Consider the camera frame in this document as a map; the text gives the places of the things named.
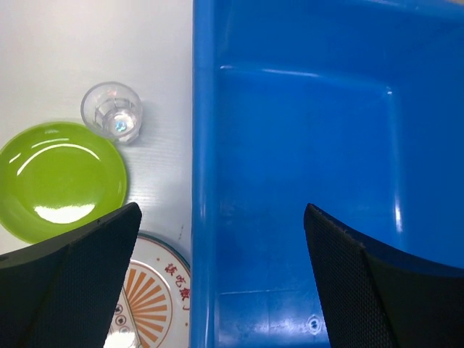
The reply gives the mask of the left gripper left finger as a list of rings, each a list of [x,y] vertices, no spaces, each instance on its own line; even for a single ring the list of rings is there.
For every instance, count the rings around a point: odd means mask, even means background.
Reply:
[[[103,347],[141,224],[131,202],[1,255],[2,347]]]

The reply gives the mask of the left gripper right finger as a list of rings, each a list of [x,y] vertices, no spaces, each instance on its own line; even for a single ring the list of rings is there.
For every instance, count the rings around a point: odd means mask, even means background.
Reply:
[[[389,246],[314,204],[304,230],[332,347],[463,346],[463,269]]]

